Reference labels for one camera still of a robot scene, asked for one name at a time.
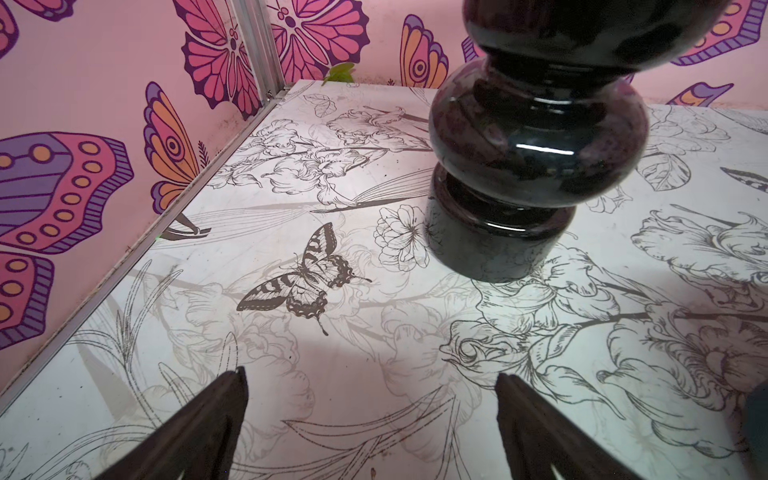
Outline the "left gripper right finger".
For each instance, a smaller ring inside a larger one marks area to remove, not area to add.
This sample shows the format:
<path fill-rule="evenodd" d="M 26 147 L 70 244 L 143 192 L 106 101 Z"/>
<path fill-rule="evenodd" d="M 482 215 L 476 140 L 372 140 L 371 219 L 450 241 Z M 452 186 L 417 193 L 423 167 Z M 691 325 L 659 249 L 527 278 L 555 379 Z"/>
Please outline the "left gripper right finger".
<path fill-rule="evenodd" d="M 514 479 L 640 479 L 520 377 L 499 374 L 494 391 Z"/>

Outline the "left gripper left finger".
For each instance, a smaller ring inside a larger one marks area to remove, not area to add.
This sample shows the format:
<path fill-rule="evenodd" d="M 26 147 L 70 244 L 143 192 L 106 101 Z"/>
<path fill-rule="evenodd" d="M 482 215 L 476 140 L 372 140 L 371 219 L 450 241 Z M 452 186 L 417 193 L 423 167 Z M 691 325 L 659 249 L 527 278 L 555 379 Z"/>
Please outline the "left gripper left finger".
<path fill-rule="evenodd" d="M 228 479 L 249 388 L 242 366 L 222 373 L 101 479 Z"/>

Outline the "teal plastic storage box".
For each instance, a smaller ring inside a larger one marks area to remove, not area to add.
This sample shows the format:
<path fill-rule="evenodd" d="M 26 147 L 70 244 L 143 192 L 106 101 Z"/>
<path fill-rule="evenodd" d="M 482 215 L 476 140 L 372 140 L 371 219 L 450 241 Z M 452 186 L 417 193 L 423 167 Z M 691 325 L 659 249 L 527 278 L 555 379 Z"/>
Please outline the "teal plastic storage box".
<path fill-rule="evenodd" d="M 744 409 L 744 435 L 755 465 L 767 470 L 767 382 L 759 384 L 747 397 Z"/>

